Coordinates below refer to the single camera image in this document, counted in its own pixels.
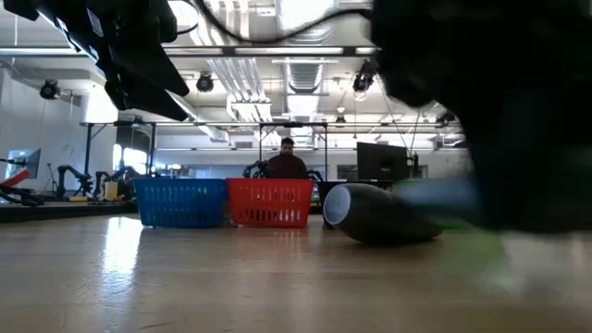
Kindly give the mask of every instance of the monitor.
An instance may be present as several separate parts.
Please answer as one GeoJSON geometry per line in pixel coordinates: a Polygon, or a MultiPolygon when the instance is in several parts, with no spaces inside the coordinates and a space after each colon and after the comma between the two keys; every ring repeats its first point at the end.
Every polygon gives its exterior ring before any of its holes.
{"type": "Polygon", "coordinates": [[[6,179],[15,177],[25,169],[29,170],[29,179],[37,179],[40,158],[41,149],[22,149],[8,152],[8,159],[17,163],[8,164],[8,168],[6,169],[6,179]]]}
{"type": "Polygon", "coordinates": [[[358,179],[399,181],[409,178],[407,148],[358,142],[358,179]]]}

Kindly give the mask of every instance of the ceiling duct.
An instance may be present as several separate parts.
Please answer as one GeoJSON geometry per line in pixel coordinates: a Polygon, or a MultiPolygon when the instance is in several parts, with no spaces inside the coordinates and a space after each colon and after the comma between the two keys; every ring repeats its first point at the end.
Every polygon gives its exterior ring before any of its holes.
{"type": "MultiPolygon", "coordinates": [[[[293,31],[302,25],[321,18],[337,7],[336,0],[276,0],[277,21],[283,31],[293,31]]],[[[290,39],[293,45],[327,45],[333,35],[333,23],[316,26],[290,39]]],[[[325,75],[323,64],[288,63],[285,66],[286,106],[292,120],[313,121],[318,108],[318,93],[325,75]]],[[[310,143],[311,129],[293,129],[290,132],[298,143],[310,143]]]]}

